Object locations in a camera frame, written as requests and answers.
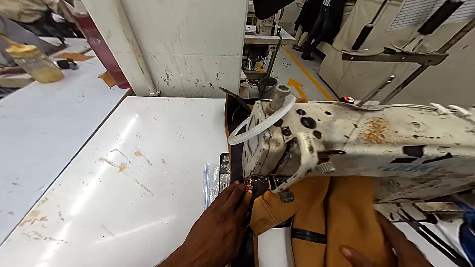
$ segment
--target person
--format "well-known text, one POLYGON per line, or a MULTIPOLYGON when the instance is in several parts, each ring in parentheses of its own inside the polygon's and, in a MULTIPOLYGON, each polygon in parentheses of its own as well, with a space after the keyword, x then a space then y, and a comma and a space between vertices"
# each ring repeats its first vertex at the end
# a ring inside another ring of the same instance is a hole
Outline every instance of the person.
POLYGON ((300 14, 295 20, 294 30, 297 31, 295 39, 297 43, 292 46, 292 49, 303 51, 303 44, 307 41, 308 33, 313 29, 317 20, 318 12, 323 0, 307 0, 302 6, 300 14))
POLYGON ((318 18, 304 43, 301 56, 303 60, 315 60, 311 55, 321 41, 333 43, 333 39, 340 31, 344 4, 344 0, 323 0, 318 18))
MULTIPOLYGON (((203 212, 188 236, 156 267, 223 267, 239 253, 252 193, 238 181, 229 185, 203 212)), ((384 216, 378 213, 384 235, 395 251, 394 266, 433 267, 384 216)), ((372 267, 371 260, 355 248, 341 246, 340 252, 352 267, 372 267)))
POLYGON ((64 38, 84 38, 70 16, 75 9, 61 0, 2 0, 0 13, 16 22, 36 36, 53 36, 64 42, 64 38), (62 16, 65 21, 56 22, 52 13, 62 16))

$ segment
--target yellow floor line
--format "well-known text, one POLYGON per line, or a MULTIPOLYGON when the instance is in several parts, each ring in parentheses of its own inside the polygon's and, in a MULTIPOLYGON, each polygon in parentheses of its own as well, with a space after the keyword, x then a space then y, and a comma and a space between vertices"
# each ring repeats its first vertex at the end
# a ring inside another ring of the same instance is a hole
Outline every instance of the yellow floor line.
POLYGON ((295 89, 297 90, 300 97, 308 99, 308 97, 304 94, 304 92, 299 87, 296 87, 295 89))
POLYGON ((259 68, 259 71, 264 71, 260 62, 256 62, 256 65, 259 68))
POLYGON ((320 90, 320 92, 323 94, 323 96, 326 97, 326 99, 328 100, 333 100, 333 98, 325 91, 325 89, 323 89, 323 87, 312 77, 312 75, 310 75, 310 73, 304 68, 304 66, 302 66, 302 64, 300 64, 300 62, 297 61, 297 59, 295 59, 294 56, 292 56, 292 54, 290 54, 289 50, 287 50, 285 47, 282 47, 282 49, 287 52, 287 54, 290 56, 291 59, 294 60, 294 62, 297 64, 297 66, 299 66, 299 68, 303 71, 303 73, 305 75, 307 75, 307 77, 312 81, 312 83, 320 90))

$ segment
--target hand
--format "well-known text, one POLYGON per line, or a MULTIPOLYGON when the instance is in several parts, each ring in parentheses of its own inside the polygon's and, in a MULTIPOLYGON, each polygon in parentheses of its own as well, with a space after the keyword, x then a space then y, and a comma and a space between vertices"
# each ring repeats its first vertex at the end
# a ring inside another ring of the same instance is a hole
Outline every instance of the hand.
MULTIPOLYGON (((381 228, 386 240, 396 251, 397 256, 394 256, 396 259, 394 266, 433 267, 433 265, 430 264, 424 255, 418 250, 416 245, 407 240, 406 236, 401 231, 399 231, 399 229, 397 229, 379 212, 377 213, 377 216, 380 220, 381 228)), ((366 258, 361 252, 358 252, 347 246, 341 246, 340 252, 353 267, 373 267, 373 263, 368 260, 368 258, 366 258)))
POLYGON ((231 262, 244 238, 251 197, 239 181, 226 187, 191 227, 183 244, 157 267, 223 267, 231 262))

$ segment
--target gray floor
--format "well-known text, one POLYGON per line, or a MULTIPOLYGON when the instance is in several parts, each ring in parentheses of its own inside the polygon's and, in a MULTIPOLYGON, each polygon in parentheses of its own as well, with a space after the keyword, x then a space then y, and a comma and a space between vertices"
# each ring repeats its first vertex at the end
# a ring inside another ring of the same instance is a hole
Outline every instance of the gray floor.
MULTIPOLYGON (((313 55, 316 57, 315 61, 306 61, 300 58, 301 55, 301 52, 293 50, 290 45, 280 48, 271 77, 276 78, 280 84, 288 84, 290 79, 302 84, 299 86, 300 92, 295 86, 291 86, 297 97, 305 96, 308 100, 336 100, 335 95, 317 74, 321 62, 319 58, 313 55)), ((258 97, 256 89, 251 90, 250 97, 258 97)))

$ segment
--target black button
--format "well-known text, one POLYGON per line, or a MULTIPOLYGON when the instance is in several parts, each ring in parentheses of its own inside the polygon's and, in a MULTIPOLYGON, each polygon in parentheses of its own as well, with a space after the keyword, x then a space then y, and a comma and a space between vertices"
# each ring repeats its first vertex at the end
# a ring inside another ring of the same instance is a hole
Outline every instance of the black button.
POLYGON ((313 134, 315 135, 315 137, 316 137, 317 139, 321 139, 321 138, 322 138, 322 133, 321 133, 320 131, 315 130, 315 131, 313 132, 313 134))
POLYGON ((304 116, 306 113, 303 109, 297 109, 297 114, 299 114, 300 116, 304 116))
POLYGON ((303 117, 300 119, 300 122, 309 129, 315 129, 315 127, 317 127, 317 122, 310 117, 303 117))
POLYGON ((289 128, 284 128, 284 129, 282 129, 282 134, 285 135, 285 136, 291 136, 292 132, 290 131, 289 128))
POLYGON ((282 119, 279 119, 278 121, 276 121, 274 123, 274 126, 280 127, 280 126, 282 126, 283 123, 284 123, 284 121, 282 119))

